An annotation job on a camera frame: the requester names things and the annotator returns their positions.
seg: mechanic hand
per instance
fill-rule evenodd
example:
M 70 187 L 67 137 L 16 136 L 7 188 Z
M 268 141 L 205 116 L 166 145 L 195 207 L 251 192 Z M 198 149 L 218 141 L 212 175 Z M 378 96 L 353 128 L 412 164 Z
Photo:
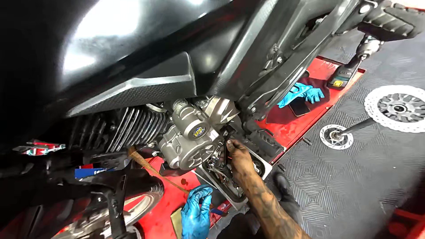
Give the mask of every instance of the mechanic hand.
M 304 97 L 306 98 L 306 101 L 310 101 L 312 104 L 314 104 L 315 102 L 320 101 L 319 97 L 325 98 L 325 95 L 323 95 L 323 92 L 320 90 L 320 88 L 311 88 L 304 93 Z
M 248 149 L 235 139 L 226 142 L 227 150 L 232 158 L 232 173 L 235 181 L 240 185 L 249 175 L 257 175 Z
M 181 210 L 182 239 L 206 239 L 210 231 L 210 204 L 212 188 L 200 185 L 192 189 Z M 199 200 L 203 198 L 201 208 Z

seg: black shoe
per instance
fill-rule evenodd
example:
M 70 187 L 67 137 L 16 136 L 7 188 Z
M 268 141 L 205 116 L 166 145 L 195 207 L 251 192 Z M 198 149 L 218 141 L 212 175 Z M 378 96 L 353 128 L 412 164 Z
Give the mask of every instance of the black shoe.
M 282 196 L 292 196 L 291 185 L 285 175 L 281 172 L 275 173 L 274 180 L 276 187 L 279 189 Z

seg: carbon fiber panel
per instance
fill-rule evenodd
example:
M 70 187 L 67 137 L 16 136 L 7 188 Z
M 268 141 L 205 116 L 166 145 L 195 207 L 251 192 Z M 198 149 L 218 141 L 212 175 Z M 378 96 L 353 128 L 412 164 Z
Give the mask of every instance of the carbon fiber panel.
M 190 75 L 150 79 L 133 78 L 74 107 L 67 116 L 73 117 L 194 96 L 195 89 Z

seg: rim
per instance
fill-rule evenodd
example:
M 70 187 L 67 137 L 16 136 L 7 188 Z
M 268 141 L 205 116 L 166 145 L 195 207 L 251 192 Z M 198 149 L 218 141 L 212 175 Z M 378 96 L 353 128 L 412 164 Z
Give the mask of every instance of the rim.
M 154 195 L 145 193 L 133 198 L 130 198 L 124 202 L 124 221 L 125 226 L 131 226 L 137 222 L 144 213 L 151 209 L 151 206 L 155 202 Z M 112 235 L 111 227 L 109 223 L 109 212 L 108 209 L 102 209 L 88 217 L 88 219 L 74 222 L 67 227 L 60 234 L 57 234 L 52 239 L 74 239 L 83 236 L 88 236 L 95 229 L 104 226 L 104 231 L 101 233 L 105 238 Z

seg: gloved hand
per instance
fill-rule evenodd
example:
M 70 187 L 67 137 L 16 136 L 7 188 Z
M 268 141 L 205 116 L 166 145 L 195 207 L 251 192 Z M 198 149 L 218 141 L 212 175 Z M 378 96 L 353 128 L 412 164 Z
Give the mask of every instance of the gloved hand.
M 313 88 L 313 86 L 311 85 L 304 85 L 298 82 L 295 83 L 295 85 L 292 86 L 291 90 L 278 103 L 279 108 L 283 108 L 297 97 L 303 97 L 304 93 L 311 88 Z
M 319 97 L 325 98 L 325 95 L 323 95 L 323 92 L 320 90 L 320 88 L 311 88 L 304 93 L 304 97 L 306 98 L 306 101 L 310 101 L 312 104 L 314 104 L 315 102 L 320 101 Z
M 200 185 L 192 189 L 181 210 L 182 239 L 206 239 L 210 231 L 210 204 L 212 188 Z M 201 208 L 199 200 L 203 198 Z

